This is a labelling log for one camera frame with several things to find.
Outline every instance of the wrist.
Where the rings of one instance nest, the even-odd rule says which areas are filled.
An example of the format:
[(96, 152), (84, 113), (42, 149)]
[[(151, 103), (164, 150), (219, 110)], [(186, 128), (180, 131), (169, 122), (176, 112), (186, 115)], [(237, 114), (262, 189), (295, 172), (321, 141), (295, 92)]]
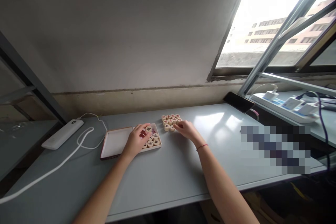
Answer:
[(194, 138), (191, 141), (193, 142), (196, 148), (206, 144), (206, 141), (203, 139), (203, 137)]
[(118, 162), (119, 162), (119, 163), (123, 163), (123, 164), (125, 164), (125, 165), (128, 166), (128, 165), (132, 162), (133, 159), (134, 159), (134, 158), (131, 157), (131, 156), (127, 156), (127, 155), (123, 155), (123, 154), (121, 154), (120, 157), (119, 157)]

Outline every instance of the white power bank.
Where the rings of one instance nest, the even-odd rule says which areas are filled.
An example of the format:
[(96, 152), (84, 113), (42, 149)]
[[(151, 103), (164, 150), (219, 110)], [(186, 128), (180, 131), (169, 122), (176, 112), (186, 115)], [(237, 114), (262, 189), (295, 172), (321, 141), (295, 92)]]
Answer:
[(82, 120), (71, 120), (42, 144), (45, 149), (56, 150), (61, 147), (82, 125)]

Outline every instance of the open box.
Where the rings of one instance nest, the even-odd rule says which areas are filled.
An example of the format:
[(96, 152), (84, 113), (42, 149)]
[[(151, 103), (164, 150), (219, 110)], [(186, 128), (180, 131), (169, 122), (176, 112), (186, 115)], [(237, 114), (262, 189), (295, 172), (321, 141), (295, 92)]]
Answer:
[[(159, 135), (156, 124), (152, 123), (150, 125), (152, 127), (152, 135), (154, 135), (155, 133), (158, 134), (160, 144), (153, 147), (147, 147), (145, 149), (142, 149), (140, 152), (157, 149), (162, 146), (161, 137)], [(119, 157), (126, 145), (128, 136), (133, 129), (134, 127), (126, 127), (107, 131), (105, 134), (104, 143), (100, 154), (100, 159), (107, 160)]]

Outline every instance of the red string bracelet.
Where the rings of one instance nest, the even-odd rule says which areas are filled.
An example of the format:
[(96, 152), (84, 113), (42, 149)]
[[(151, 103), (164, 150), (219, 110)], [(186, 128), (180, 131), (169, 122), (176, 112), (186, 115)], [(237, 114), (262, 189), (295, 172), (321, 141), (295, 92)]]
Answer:
[(198, 151), (199, 148), (201, 148), (201, 147), (203, 147), (203, 146), (205, 146), (205, 145), (208, 145), (208, 144), (201, 145), (200, 147), (198, 147), (198, 148), (196, 149), (196, 151)]

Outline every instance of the white cable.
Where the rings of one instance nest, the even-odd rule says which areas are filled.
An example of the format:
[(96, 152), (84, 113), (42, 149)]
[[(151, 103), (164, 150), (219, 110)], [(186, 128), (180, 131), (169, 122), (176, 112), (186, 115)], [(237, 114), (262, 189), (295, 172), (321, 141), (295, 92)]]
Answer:
[[(85, 114), (82, 115), (81, 117), (78, 117), (77, 120), (80, 120), (80, 119), (81, 119), (83, 116), (85, 116), (86, 114), (91, 114), (91, 115), (96, 116), (97, 119), (98, 119), (98, 121), (101, 121), (101, 122), (103, 123), (103, 125), (104, 125), (104, 127), (105, 127), (105, 129), (106, 129), (106, 132), (107, 132), (107, 127), (106, 127), (104, 121), (103, 121), (103, 120), (100, 120), (100, 119), (99, 119), (99, 116), (97, 116), (96, 114), (93, 114), (93, 113), (85, 113)], [(99, 142), (99, 144), (98, 144), (96, 147), (86, 147), (86, 146), (81, 146), (81, 147), (84, 148), (84, 149), (96, 149), (96, 148), (98, 148), (98, 146), (102, 143), (102, 141), (104, 140), (104, 138), (105, 138), (105, 136), (103, 136), (103, 139)]]
[(260, 85), (260, 86), (258, 86), (258, 87), (256, 87), (253, 91), (252, 91), (252, 93), (250, 94), (250, 96), (248, 97), (248, 98), (250, 98), (251, 97), (251, 95), (253, 95), (254, 94), (254, 92), (259, 88), (259, 87), (261, 87), (261, 86), (264, 86), (264, 85), (273, 85), (274, 87), (275, 87), (275, 92), (278, 90), (278, 86), (277, 85), (275, 85), (274, 83), (266, 83), (266, 84), (262, 84), (262, 85)]
[(78, 139), (83, 135), (83, 133), (84, 133), (85, 131), (87, 131), (88, 129), (91, 129), (91, 130), (89, 130), (89, 131), (84, 135), (84, 137), (83, 137), (81, 143), (78, 145), (78, 147), (77, 147), (77, 148), (76, 148), (76, 149), (75, 149), (75, 150), (74, 150), (74, 151), (73, 151), (73, 152), (72, 152), (66, 159), (64, 159), (64, 161), (63, 161), (62, 163), (60, 163), (57, 167), (55, 167), (55, 168), (52, 169), (51, 171), (47, 172), (47, 173), (44, 174), (43, 176), (41, 176), (41, 177), (39, 177), (38, 179), (34, 180), (34, 181), (31, 182), (30, 184), (26, 185), (25, 187), (23, 187), (21, 190), (17, 191), (16, 193), (13, 193), (12, 195), (9, 195), (9, 196), (4, 197), (4, 198), (0, 198), (0, 204), (5, 203), (5, 202), (7, 202), (7, 201), (10, 201), (10, 200), (16, 198), (17, 196), (19, 196), (19, 195), (20, 195), (21, 193), (23, 193), (24, 191), (28, 190), (28, 189), (29, 189), (30, 187), (32, 187), (33, 185), (35, 185), (36, 183), (40, 182), (42, 179), (48, 177), (50, 174), (52, 174), (53, 172), (55, 172), (55, 171), (57, 171), (59, 168), (61, 168), (61, 167), (65, 164), (65, 162), (67, 162), (67, 161), (69, 160), (69, 158), (71, 158), (71, 157), (76, 153), (76, 151), (78, 151), (78, 149), (82, 146), (82, 143), (84, 142), (86, 136), (87, 136), (90, 132), (94, 131), (94, 128), (93, 128), (93, 127), (89, 127), (89, 128), (87, 128), (86, 130), (84, 130), (84, 131), (82, 132), (82, 134), (79, 135), (79, 137), (77, 138), (77, 140), (78, 140)]

